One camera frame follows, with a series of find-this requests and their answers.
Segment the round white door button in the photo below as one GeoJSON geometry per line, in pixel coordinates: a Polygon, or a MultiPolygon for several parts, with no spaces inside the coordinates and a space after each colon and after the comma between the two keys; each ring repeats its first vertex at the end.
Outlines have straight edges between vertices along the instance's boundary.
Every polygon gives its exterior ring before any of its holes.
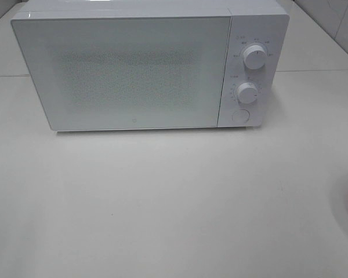
{"type": "Polygon", "coordinates": [[[246,109],[239,109],[235,111],[232,115],[232,121],[235,124],[243,125],[249,121],[250,113],[246,109]]]}

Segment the white microwave knob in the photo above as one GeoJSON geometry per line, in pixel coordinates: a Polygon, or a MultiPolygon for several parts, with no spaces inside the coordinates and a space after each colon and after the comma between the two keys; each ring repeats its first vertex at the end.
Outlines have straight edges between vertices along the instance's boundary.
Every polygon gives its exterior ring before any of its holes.
{"type": "Polygon", "coordinates": [[[238,101],[242,104],[251,104],[258,97],[258,89],[251,82],[245,82],[239,85],[236,89],[238,101]]]}
{"type": "Polygon", "coordinates": [[[249,70],[258,70],[266,63],[267,49],[260,43],[250,44],[242,51],[242,59],[249,70]]]}

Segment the white microwave door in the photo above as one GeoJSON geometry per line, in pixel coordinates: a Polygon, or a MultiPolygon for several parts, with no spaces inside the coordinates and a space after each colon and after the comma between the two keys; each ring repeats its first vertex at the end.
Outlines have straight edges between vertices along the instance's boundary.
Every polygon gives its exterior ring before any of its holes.
{"type": "Polygon", "coordinates": [[[54,131],[215,127],[229,17],[14,20],[54,131]]]}

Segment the white microwave oven body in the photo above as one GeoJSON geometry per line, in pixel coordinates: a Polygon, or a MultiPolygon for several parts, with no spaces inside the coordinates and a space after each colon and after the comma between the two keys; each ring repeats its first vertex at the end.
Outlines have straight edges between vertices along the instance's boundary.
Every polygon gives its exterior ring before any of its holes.
{"type": "Polygon", "coordinates": [[[229,17],[229,41],[220,109],[215,127],[260,126],[269,96],[285,34],[289,14],[276,1],[28,1],[11,19],[14,20],[86,20],[86,19],[161,19],[161,18],[229,17]],[[260,43],[267,49],[266,63],[257,70],[248,69],[242,59],[246,46],[260,43]],[[253,83],[258,97],[251,104],[238,101],[236,89],[253,83]],[[250,113],[243,125],[233,123],[239,109],[250,113]]]}

